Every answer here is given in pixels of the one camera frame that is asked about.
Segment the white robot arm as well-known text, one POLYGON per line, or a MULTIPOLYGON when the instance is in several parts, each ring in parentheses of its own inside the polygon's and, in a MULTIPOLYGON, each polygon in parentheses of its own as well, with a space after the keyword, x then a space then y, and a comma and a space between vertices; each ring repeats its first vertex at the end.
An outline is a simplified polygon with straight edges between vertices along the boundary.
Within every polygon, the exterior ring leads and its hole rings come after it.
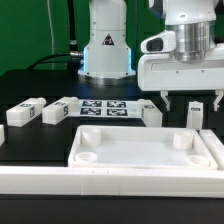
POLYGON ((135 77, 143 91, 213 90, 224 98, 224 43, 216 43, 215 8, 224 0, 148 0, 165 19, 165 30, 141 42, 138 69, 131 68, 126 44, 124 0, 90 0, 90 41, 84 48, 79 77, 114 85, 135 77))

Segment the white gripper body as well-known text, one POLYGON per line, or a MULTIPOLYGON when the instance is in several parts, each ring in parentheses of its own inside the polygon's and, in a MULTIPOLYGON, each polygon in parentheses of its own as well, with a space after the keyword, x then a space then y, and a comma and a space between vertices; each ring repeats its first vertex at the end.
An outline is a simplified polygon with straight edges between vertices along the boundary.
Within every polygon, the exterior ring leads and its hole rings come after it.
POLYGON ((207 52, 205 59, 179 62, 171 53, 145 54, 138 63, 142 91, 224 89, 224 44, 207 52))

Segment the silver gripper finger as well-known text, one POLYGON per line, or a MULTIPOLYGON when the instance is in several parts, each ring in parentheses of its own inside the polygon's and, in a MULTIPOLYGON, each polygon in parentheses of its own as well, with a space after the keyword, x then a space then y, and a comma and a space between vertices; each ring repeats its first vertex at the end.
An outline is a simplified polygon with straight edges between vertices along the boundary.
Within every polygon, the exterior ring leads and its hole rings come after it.
POLYGON ((168 91, 160 91, 160 96, 166 105, 166 110, 170 111, 170 100, 168 99, 168 91))
POLYGON ((214 107, 214 110, 217 111, 219 108, 219 103, 222 100, 222 98, 224 97, 224 90, 223 89, 216 90, 215 95, 216 95, 216 98, 213 102, 213 107, 214 107))

